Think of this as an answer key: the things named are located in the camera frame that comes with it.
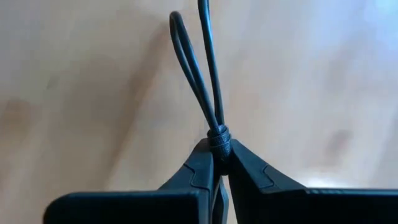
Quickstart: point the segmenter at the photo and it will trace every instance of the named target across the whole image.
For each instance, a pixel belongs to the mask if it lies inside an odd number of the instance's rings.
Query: black plastic object
[[[182,17],[170,14],[170,35],[182,70],[210,130],[159,190],[74,193],[53,201],[45,224],[226,223],[228,175],[238,223],[398,223],[398,191],[308,189],[232,139],[224,123],[208,0],[198,1],[214,108]]]

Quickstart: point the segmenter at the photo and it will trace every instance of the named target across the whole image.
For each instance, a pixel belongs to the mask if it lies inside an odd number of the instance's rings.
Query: cable wrap
[[[181,14],[177,11],[170,14],[170,35],[181,68],[210,127],[210,130],[207,132],[210,150],[212,151],[218,167],[221,167],[221,173],[225,175],[228,173],[228,161],[231,153],[231,135],[228,127],[224,124],[223,101],[221,99],[220,83],[213,49],[208,0],[198,0],[198,9],[209,66],[215,110],[213,110],[208,97],[205,82],[203,81],[203,76],[183,24]]]

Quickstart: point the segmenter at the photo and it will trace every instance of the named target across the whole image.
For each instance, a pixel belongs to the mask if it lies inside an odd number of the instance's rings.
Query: light wood grain
[[[395,1],[210,2],[235,138],[305,185],[398,187]],[[181,166],[208,127],[174,10],[210,84],[195,1],[0,2],[1,223],[40,223],[68,192],[156,189]]]

